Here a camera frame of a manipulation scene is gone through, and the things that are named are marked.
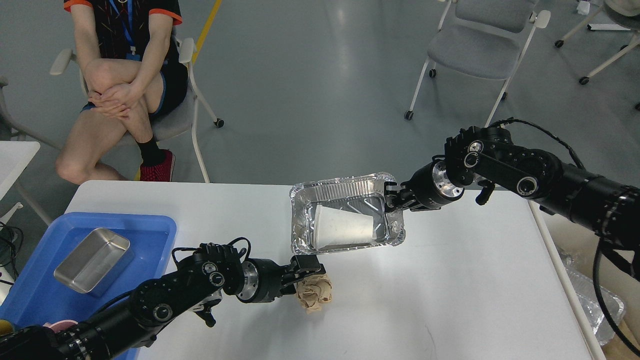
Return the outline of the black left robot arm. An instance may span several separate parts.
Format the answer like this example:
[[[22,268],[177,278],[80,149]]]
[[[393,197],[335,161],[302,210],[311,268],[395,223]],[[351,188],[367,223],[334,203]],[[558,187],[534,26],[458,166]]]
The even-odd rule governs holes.
[[[316,255],[294,255],[290,264],[250,257],[250,247],[202,243],[176,260],[176,271],[142,282],[108,301],[89,319],[55,332],[26,326],[1,337],[3,360],[111,360],[129,349],[150,347],[158,333],[185,312],[208,327],[221,292],[245,304],[292,295],[295,285],[326,270]]]

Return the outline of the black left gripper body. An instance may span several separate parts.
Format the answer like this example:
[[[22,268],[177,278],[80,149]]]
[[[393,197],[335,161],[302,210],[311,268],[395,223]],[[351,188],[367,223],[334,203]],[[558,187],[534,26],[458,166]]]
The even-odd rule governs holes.
[[[297,292],[291,280],[291,264],[279,265],[270,259],[248,259],[241,264],[244,283],[236,297],[242,303],[270,303],[277,297]]]

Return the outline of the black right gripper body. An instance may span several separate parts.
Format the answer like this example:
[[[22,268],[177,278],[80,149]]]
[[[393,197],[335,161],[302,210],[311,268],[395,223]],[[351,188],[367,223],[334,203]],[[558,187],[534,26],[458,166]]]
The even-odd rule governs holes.
[[[446,162],[433,161],[401,183],[400,209],[413,212],[439,210],[461,199],[465,189],[448,177]]]

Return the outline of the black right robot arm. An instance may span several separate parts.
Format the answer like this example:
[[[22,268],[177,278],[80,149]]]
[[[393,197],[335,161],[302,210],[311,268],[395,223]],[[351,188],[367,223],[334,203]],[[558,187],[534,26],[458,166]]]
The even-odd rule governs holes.
[[[602,298],[599,266],[602,256],[634,280],[639,278],[639,189],[590,173],[571,146],[564,146],[573,162],[553,153],[512,142],[505,125],[510,117],[487,127],[471,126],[448,137],[444,153],[435,155],[403,183],[384,185],[387,213],[438,210],[462,197],[473,183],[482,187],[478,205],[489,200],[496,186],[537,203],[549,215],[558,214],[592,230],[598,237],[592,275],[603,315],[619,339],[634,353],[638,347],[622,333]]]

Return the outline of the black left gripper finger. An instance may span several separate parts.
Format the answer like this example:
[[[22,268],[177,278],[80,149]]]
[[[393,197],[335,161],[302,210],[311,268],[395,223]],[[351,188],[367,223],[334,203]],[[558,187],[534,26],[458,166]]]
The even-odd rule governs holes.
[[[315,275],[325,275],[324,264],[317,255],[293,255],[287,267],[287,281],[301,281]]]
[[[298,293],[306,291],[311,283],[306,279],[293,282],[291,284],[283,284],[279,293],[281,296],[293,296]]]

